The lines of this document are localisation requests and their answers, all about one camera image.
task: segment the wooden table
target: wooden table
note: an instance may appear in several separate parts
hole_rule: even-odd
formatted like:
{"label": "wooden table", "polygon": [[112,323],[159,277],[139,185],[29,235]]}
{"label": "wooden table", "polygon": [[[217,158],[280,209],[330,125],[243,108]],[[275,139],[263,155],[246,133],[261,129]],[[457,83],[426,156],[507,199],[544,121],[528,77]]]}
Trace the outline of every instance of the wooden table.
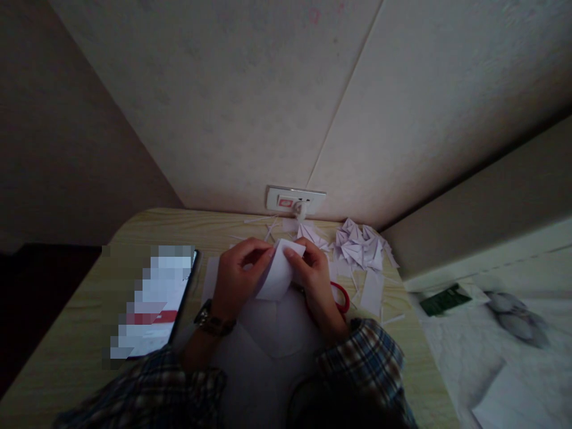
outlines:
{"label": "wooden table", "polygon": [[[111,335],[117,335],[117,315],[125,312],[127,301],[133,300],[135,280],[142,278],[142,270],[149,264],[152,245],[191,244],[201,251],[200,270],[192,280],[179,324],[185,326],[200,308],[207,258],[220,255],[238,242],[230,235],[264,238],[266,225],[273,219],[244,223],[258,217],[153,209],[126,222],[110,246],[103,249],[102,256],[6,393],[0,403],[0,427],[47,427],[57,413],[78,404],[117,376],[118,370],[102,363],[102,349],[109,347]],[[327,234],[328,241],[335,239],[340,226],[323,221],[315,221],[315,225]],[[288,238],[281,225],[272,235],[276,239]],[[384,320],[405,314],[404,319],[387,325],[386,330],[405,353],[405,392],[415,418],[420,427],[458,427],[423,331],[388,258],[384,258],[383,274],[388,279],[384,287]],[[363,286],[365,273],[355,275],[356,282]],[[338,282],[350,297],[354,295],[351,279],[338,277]]]}

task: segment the person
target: person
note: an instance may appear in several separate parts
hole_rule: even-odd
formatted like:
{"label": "person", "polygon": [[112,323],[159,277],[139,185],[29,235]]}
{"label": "person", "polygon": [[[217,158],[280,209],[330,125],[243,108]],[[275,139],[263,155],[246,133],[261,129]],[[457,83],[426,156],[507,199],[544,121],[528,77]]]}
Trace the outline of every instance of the person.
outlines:
{"label": "person", "polygon": [[[306,246],[303,257],[290,249],[284,253],[300,275],[326,348],[316,355],[317,376],[301,383],[292,395],[288,408],[295,416],[289,417],[287,425],[416,427],[402,385],[402,351],[372,319],[354,319],[351,328],[346,325],[331,292],[326,255],[305,238],[296,242]],[[177,356],[167,344],[148,354],[80,405],[59,414],[54,427],[221,425],[218,408],[226,375],[209,367],[223,341],[217,327],[232,328],[273,253],[270,244],[256,238],[224,252],[209,314],[202,319],[206,323],[193,332],[183,351]],[[251,269],[245,270],[251,263]],[[304,395],[308,390],[320,393]],[[304,396],[310,399],[301,401]]]}

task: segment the dark floor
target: dark floor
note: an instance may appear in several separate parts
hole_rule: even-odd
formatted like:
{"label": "dark floor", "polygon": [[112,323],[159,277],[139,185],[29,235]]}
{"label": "dark floor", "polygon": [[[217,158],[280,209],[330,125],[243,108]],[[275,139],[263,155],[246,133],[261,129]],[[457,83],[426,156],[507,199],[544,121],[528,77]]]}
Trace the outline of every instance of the dark floor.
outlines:
{"label": "dark floor", "polygon": [[0,399],[100,254],[101,247],[26,244],[0,257]]}

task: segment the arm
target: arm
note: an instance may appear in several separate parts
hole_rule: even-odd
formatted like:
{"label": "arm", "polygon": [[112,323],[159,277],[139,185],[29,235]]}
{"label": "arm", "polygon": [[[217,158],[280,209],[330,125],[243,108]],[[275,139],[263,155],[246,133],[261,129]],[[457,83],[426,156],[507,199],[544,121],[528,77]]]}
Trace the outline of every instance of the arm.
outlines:
{"label": "arm", "polygon": [[403,392],[399,346],[372,319],[353,320],[350,332],[335,306],[326,255],[305,238],[296,242],[306,246],[303,257],[288,250],[284,253],[300,274],[308,306],[328,346],[317,357],[322,377],[330,387],[357,392],[415,427]]}
{"label": "arm", "polygon": [[[211,315],[223,321],[236,319],[272,255],[270,244],[254,238],[223,253]],[[248,263],[254,266],[245,271]],[[213,426],[226,375],[209,368],[209,363],[221,340],[197,329],[180,356],[166,345],[79,406],[59,414],[54,427]]]}
{"label": "arm", "polygon": [[320,353],[316,362],[329,385],[350,388],[416,427],[403,389],[403,352],[375,320],[352,320],[349,337]]}
{"label": "arm", "polygon": [[184,373],[166,345],[59,414],[54,427],[202,427],[216,418],[225,385],[226,375],[218,369]]}

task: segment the phone screen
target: phone screen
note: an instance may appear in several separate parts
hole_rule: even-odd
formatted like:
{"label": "phone screen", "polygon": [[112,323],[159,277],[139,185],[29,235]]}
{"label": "phone screen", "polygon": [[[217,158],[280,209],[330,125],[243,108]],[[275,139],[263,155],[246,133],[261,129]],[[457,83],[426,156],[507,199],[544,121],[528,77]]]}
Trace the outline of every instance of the phone screen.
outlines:
{"label": "phone screen", "polygon": [[198,252],[185,252],[188,246],[159,246],[144,270],[140,290],[127,303],[125,324],[119,325],[117,347],[112,359],[138,358],[167,344],[175,327],[185,292],[191,283]]}

